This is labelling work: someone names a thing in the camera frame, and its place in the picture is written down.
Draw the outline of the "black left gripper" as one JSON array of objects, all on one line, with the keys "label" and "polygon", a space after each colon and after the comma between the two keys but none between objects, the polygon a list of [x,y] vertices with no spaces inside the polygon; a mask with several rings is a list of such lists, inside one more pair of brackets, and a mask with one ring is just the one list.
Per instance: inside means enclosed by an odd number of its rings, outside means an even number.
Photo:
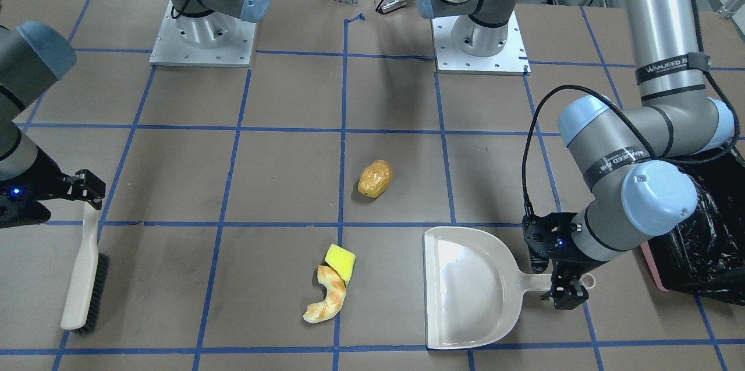
[{"label": "black left gripper", "polygon": [[551,273],[550,289],[542,294],[542,301],[551,300],[556,310],[572,310],[589,299],[589,290],[579,274],[580,252],[570,241],[576,230],[572,226],[575,215],[561,212],[539,217],[528,213],[521,223],[533,272],[545,272],[550,262],[559,266]]}]

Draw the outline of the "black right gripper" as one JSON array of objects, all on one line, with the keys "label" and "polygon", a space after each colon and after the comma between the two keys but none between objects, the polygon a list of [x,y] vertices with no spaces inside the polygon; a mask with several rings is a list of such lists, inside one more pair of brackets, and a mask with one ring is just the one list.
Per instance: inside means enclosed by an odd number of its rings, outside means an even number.
[{"label": "black right gripper", "polygon": [[51,212],[41,203],[44,200],[83,201],[100,211],[106,190],[107,184],[87,169],[74,175],[4,180],[1,185],[1,228],[47,222]]}]

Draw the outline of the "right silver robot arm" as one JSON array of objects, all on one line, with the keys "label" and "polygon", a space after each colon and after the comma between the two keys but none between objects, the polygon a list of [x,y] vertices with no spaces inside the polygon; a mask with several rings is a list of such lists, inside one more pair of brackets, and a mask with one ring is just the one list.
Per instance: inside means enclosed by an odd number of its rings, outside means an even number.
[{"label": "right silver robot arm", "polygon": [[34,105],[76,64],[76,53],[58,31],[29,20],[1,35],[1,223],[2,228],[47,222],[44,201],[88,202],[100,210],[106,185],[82,169],[64,174],[15,118]]}]

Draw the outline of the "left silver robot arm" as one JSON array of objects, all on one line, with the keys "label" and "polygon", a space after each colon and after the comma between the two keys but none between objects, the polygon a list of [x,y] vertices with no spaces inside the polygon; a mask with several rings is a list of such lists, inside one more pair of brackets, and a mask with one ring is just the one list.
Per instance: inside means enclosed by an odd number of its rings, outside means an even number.
[{"label": "left silver robot arm", "polygon": [[620,109],[584,93],[557,119],[560,135],[593,201],[578,213],[533,212],[523,191],[524,240],[535,272],[552,267],[542,295],[559,310],[588,299],[580,278],[623,252],[667,235],[694,214],[699,195],[682,165],[728,154],[740,134],[737,114],[717,90],[704,52],[696,0],[623,0],[640,92],[639,108]]}]

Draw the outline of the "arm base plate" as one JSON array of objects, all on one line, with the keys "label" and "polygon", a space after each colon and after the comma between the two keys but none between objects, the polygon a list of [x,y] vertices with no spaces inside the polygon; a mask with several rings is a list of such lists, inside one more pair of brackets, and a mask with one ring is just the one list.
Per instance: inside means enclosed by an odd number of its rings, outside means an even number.
[{"label": "arm base plate", "polygon": [[212,13],[202,18],[179,16],[168,2],[149,63],[186,68],[250,68],[257,23]]},{"label": "arm base plate", "polygon": [[516,13],[487,28],[468,16],[431,20],[437,71],[448,74],[527,76],[531,73]]}]

